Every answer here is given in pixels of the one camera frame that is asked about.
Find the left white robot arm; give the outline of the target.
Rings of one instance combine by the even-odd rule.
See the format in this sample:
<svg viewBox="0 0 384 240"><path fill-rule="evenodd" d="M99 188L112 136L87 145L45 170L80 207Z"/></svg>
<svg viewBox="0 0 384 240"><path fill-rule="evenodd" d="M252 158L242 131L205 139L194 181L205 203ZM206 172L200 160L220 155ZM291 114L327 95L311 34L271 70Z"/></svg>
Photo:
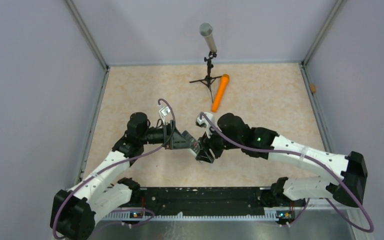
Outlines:
<svg viewBox="0 0 384 240"><path fill-rule="evenodd" d="M54 237L86 240L111 211L123 204L136 206L141 194L134 189L134 182L122 180L113 184L113 181L137 159L160 149L188 149L196 156L199 148L199 142L187 131L177 130L175 121L157 128L150 125L145 113L133 113L124 135L101 164L77 185L55 194L50 219Z"/></svg>

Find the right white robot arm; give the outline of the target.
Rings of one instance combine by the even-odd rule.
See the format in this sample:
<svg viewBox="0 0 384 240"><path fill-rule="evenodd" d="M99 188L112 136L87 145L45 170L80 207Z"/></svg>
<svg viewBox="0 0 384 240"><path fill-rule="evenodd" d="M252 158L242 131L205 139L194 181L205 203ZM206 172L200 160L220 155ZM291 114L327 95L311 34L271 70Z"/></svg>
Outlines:
<svg viewBox="0 0 384 240"><path fill-rule="evenodd" d="M250 127L232 113L213 123L212 114L201 112L195 123L205 128L199 145L210 163L224 151L239 149L251 158L290 164L314 174L306 178L282 177L273 183L270 192L279 206L307 198L333 199L352 208L363 204L368 170L359 152L344 155L318 150L274 130Z"/></svg>

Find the white remote control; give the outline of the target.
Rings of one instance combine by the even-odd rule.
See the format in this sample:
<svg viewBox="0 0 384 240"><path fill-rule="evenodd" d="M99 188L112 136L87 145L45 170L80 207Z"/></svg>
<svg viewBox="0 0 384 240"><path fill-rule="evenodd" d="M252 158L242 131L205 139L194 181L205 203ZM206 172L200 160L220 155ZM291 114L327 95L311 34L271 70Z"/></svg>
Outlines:
<svg viewBox="0 0 384 240"><path fill-rule="evenodd" d="M201 151L201 146L199 144L191 146L189 149L189 152L193 155L194 158L196 158Z"/></svg>

